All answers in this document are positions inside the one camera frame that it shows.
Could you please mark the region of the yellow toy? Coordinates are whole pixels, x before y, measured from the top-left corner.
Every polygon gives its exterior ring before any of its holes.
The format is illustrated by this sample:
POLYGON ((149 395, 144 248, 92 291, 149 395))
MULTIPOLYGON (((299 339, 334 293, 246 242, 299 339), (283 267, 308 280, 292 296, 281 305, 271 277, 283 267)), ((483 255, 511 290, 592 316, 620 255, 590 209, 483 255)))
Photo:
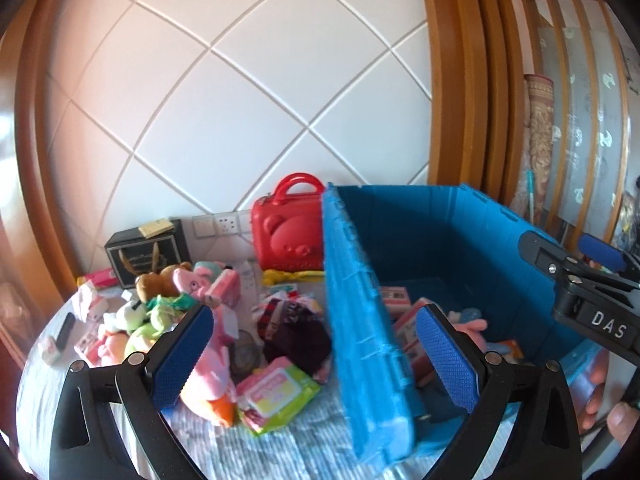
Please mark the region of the yellow toy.
POLYGON ((286 283, 310 283, 323 280, 323 271, 286 272, 269 269, 262 272, 262 284, 267 287, 286 283))

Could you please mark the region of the wall light switch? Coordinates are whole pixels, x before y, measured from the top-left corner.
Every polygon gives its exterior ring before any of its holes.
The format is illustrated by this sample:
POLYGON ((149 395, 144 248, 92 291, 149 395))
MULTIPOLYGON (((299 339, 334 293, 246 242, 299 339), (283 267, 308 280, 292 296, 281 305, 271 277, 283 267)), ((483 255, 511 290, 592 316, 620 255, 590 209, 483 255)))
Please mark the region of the wall light switch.
POLYGON ((194 236, 196 238, 209 238, 217 236, 216 219, 210 214, 203 214, 192 218, 194 236))

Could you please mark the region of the blue plastic crate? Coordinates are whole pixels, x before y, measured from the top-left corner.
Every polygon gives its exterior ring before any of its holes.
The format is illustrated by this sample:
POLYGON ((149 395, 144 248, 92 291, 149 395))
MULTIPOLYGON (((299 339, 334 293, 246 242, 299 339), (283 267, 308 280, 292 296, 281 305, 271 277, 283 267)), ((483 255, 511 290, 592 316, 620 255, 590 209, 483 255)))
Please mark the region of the blue plastic crate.
POLYGON ((569 382, 598 347, 552 316, 553 283, 518 253, 529 224, 468 186, 329 186, 321 199, 334 368, 356 456, 376 470, 437 456, 461 425, 450 400, 419 389, 381 296, 401 286, 442 310, 480 310, 491 342, 527 362, 560 362, 569 382))

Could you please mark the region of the brown plush toy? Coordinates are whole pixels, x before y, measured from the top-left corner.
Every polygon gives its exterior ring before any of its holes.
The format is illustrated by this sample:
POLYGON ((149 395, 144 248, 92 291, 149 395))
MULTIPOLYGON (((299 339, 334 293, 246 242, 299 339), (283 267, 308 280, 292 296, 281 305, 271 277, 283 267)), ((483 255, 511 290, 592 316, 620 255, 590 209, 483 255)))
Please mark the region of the brown plush toy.
POLYGON ((138 276, 136 279, 138 298, 144 304, 148 304, 157 296, 165 298, 178 297, 180 292, 172 279, 172 274, 177 269, 191 271, 192 264, 190 262, 171 264, 170 266, 165 266, 160 272, 149 272, 138 276))

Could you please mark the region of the green plush pillow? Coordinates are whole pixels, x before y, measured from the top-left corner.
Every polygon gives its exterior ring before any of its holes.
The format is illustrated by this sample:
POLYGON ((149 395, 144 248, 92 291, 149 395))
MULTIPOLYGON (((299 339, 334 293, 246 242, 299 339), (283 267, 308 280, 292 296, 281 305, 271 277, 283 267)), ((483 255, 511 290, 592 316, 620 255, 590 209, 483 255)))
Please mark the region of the green plush pillow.
POLYGON ((187 294, 178 297, 156 296, 141 307, 142 321, 128 328, 124 357, 134 352, 148 352, 164 333, 171 332, 186 312, 200 303, 187 294))

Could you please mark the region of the small pink pig plush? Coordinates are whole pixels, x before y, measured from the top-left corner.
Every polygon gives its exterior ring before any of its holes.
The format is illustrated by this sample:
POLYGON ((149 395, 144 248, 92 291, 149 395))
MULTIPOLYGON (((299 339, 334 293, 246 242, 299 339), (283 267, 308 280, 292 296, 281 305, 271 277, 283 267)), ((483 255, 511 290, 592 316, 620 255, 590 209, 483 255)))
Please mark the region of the small pink pig plush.
POLYGON ((187 294, 209 307, 217 307, 220 299, 214 295, 213 284, 224 272, 224 265, 219 262, 199 261, 192 270, 182 266, 172 274, 172 281, 182 294, 187 294))

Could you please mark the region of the baby wipes pack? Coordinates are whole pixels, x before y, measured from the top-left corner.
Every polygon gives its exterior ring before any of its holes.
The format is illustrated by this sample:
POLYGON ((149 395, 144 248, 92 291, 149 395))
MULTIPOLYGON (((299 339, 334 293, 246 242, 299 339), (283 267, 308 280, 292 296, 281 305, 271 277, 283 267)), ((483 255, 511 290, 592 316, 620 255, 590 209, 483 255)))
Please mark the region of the baby wipes pack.
POLYGON ((236 407, 242 424, 261 436, 292 422, 319 391, 318 382, 281 356, 236 387, 236 407))

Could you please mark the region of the dark maroon knit garment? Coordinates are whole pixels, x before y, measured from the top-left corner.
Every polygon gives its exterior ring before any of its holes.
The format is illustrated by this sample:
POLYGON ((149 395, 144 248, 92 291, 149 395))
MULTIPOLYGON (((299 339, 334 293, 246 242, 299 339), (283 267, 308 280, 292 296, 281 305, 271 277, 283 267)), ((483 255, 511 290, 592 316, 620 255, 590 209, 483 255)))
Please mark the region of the dark maroon knit garment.
POLYGON ((315 382, 329 380, 332 341, 322 307, 314 298, 290 298, 278 292, 263 299, 250 315, 268 363, 287 358, 315 382))

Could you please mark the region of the open tissue pack with paper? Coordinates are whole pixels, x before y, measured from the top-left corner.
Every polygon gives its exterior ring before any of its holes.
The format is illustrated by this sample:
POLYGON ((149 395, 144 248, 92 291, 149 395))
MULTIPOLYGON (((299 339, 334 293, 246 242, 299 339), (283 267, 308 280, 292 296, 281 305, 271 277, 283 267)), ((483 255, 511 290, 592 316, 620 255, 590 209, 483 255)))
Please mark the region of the open tissue pack with paper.
POLYGON ((108 301, 92 281, 82 283, 72 297, 72 308, 78 321, 96 323, 108 309, 108 301))

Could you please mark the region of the black gift paper bag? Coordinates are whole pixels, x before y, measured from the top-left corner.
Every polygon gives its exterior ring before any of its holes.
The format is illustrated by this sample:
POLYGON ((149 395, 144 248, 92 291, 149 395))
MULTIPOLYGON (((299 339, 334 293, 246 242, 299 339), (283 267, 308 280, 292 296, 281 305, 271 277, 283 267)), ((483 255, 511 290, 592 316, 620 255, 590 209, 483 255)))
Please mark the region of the black gift paper bag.
POLYGON ((117 232, 106 242, 107 258, 122 288, 133 288, 142 274, 160 272, 166 266, 191 260, 182 221, 170 219, 169 222, 171 230, 150 238, 134 228, 117 232))

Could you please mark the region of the grey round pouch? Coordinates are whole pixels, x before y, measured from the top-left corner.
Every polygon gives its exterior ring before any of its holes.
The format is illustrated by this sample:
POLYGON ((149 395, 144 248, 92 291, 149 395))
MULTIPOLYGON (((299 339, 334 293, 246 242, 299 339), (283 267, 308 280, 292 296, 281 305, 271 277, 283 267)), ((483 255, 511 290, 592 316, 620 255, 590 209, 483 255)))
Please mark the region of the grey round pouch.
POLYGON ((239 337, 230 344, 230 374, 239 384, 260 367, 262 349, 247 330, 239 330, 239 337))

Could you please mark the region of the wall socket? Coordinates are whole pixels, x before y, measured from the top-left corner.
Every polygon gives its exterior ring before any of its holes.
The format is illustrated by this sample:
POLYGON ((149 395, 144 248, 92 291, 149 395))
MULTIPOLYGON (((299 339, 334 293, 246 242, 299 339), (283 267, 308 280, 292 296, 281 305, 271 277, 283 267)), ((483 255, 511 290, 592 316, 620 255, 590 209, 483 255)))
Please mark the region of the wall socket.
POLYGON ((239 217, 234 211, 215 214, 214 220, 219 236, 238 235, 240 232, 239 217))

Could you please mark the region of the large pink tissue pack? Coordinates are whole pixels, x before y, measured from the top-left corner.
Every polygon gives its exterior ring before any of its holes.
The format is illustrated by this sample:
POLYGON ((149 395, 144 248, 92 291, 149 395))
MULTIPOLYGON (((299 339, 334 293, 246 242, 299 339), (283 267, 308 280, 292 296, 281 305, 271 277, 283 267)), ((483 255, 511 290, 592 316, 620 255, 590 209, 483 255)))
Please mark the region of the large pink tissue pack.
POLYGON ((224 269, 204 292, 204 302, 213 310, 214 334, 220 344, 231 344, 239 338, 239 321, 235 307, 241 299, 240 274, 224 269))

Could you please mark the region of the black rolled bag bundle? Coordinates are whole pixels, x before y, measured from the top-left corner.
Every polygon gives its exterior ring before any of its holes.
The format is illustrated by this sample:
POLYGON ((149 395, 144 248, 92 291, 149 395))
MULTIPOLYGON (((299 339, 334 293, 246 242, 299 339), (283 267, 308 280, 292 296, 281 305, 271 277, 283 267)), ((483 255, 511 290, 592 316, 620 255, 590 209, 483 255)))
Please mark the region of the black rolled bag bundle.
POLYGON ((57 348, 58 351, 63 351, 66 348, 68 340, 70 339, 70 334, 72 333, 75 323, 76 323, 76 316, 73 315, 72 312, 67 312, 65 315, 63 324, 54 340, 55 348, 57 348))

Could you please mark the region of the yellow notepad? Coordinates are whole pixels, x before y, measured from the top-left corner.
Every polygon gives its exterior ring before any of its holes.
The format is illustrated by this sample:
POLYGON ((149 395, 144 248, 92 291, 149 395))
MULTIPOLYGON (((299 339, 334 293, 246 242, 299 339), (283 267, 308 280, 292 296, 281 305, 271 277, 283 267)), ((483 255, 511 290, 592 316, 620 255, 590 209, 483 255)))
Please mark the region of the yellow notepad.
POLYGON ((142 224, 142 226, 138 226, 138 231, 146 240, 159 236, 160 234, 172 232, 174 229, 174 222, 167 218, 146 222, 142 224))

